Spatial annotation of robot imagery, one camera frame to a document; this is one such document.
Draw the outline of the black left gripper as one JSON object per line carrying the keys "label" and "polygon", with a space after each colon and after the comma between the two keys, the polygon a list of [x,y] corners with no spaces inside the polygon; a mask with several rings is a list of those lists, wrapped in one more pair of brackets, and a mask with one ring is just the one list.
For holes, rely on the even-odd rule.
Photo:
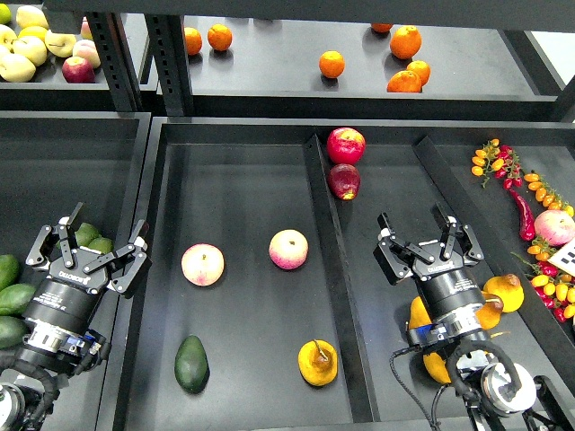
{"label": "black left gripper", "polygon": [[130,298],[151,266],[144,219],[118,250],[102,254],[74,248],[70,232],[80,228],[83,208],[84,202],[78,202],[58,225],[42,226],[27,257],[27,265],[47,273],[23,313],[34,332],[84,334],[104,293]]}

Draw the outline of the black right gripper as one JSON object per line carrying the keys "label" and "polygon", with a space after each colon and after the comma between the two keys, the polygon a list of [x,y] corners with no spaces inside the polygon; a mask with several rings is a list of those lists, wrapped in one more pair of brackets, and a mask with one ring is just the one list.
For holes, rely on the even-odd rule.
{"label": "black right gripper", "polygon": [[431,212],[441,238],[420,243],[402,240],[387,213],[381,213],[376,261],[391,285],[414,280],[432,321],[454,320],[461,313],[474,316],[484,304],[481,288],[469,271],[483,260],[480,244],[473,228],[455,223],[440,203]]}

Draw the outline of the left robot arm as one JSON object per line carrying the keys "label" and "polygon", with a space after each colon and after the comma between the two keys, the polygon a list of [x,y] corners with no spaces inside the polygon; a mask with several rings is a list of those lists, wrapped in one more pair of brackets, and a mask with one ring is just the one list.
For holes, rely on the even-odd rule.
{"label": "left robot arm", "polygon": [[103,253],[78,245],[82,205],[56,224],[44,225],[26,258],[29,267],[46,276],[24,310],[29,333],[11,355],[1,357],[1,369],[40,383],[34,389],[20,383],[1,385],[1,428],[39,430],[69,378],[90,371],[109,357],[111,343],[90,323],[104,294],[126,298],[149,270],[146,234],[140,219],[128,242]]}

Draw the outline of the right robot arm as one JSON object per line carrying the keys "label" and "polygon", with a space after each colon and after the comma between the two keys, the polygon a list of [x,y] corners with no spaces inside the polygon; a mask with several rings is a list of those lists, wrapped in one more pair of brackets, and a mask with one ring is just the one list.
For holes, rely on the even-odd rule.
{"label": "right robot arm", "polygon": [[574,417],[550,380],[515,363],[482,328],[476,313],[487,303],[469,269],[484,259],[469,224],[441,206],[433,209],[441,236],[407,242],[378,216],[374,256],[388,282],[411,278],[430,322],[406,330],[409,346],[393,352],[436,353],[474,430],[502,430],[501,420],[520,415],[528,430],[572,430]]}

